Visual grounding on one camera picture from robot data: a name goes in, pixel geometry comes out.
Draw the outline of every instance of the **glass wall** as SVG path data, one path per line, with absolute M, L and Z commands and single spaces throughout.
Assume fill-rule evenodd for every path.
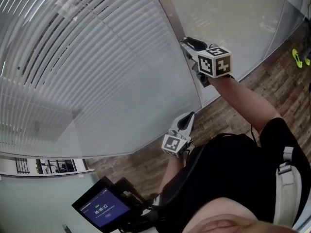
M 232 51 L 240 80 L 273 52 L 302 21 L 303 0 L 172 0 L 186 36 Z M 217 96 L 206 88 L 208 104 Z
M 0 149 L 131 153 L 201 108 L 158 0 L 0 0 Z

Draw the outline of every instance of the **person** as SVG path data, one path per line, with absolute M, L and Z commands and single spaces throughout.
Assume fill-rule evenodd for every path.
M 159 233 L 294 232 L 273 225 L 276 170 L 285 147 L 293 147 L 292 166 L 300 173 L 302 191 L 296 220 L 307 202 L 311 169 L 295 137 L 276 109 L 263 97 L 227 77 L 209 78 L 220 95 L 260 135 L 261 148 L 245 134 L 221 134 L 210 140 L 177 196 L 159 210 Z M 159 188 L 160 205 L 185 180 L 202 147 L 187 165 L 170 157 Z

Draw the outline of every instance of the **wooden floor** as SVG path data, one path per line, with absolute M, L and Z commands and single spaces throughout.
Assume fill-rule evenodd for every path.
M 291 51 L 302 47 L 306 25 L 302 25 L 261 66 L 242 83 L 256 91 L 274 105 L 297 138 L 311 161 L 311 124 L 309 83 L 311 67 L 298 69 Z M 196 116 L 192 133 L 199 146 L 218 133 L 250 134 L 250 125 L 222 98 L 201 110 Z M 162 139 L 149 144 L 134 154 L 120 157 L 97 158 L 87 161 L 99 177 L 112 181 L 126 177 L 143 195 L 156 192 L 167 165 L 167 155 L 161 150 Z

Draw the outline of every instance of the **backpack strap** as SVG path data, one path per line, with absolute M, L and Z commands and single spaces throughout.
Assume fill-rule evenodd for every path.
M 292 227 L 300 205 L 301 176 L 291 165 L 294 148 L 286 147 L 283 153 L 284 163 L 276 170 L 276 207 L 273 223 Z

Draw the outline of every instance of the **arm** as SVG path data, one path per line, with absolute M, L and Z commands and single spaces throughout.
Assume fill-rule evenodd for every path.
M 160 194 L 165 185 L 171 181 L 172 178 L 184 167 L 184 157 L 180 156 L 179 159 L 170 156 L 169 164 L 166 168 L 162 183 L 160 185 L 158 193 Z
M 234 79 L 220 77 L 208 80 L 259 134 L 269 121 L 281 117 L 271 103 Z

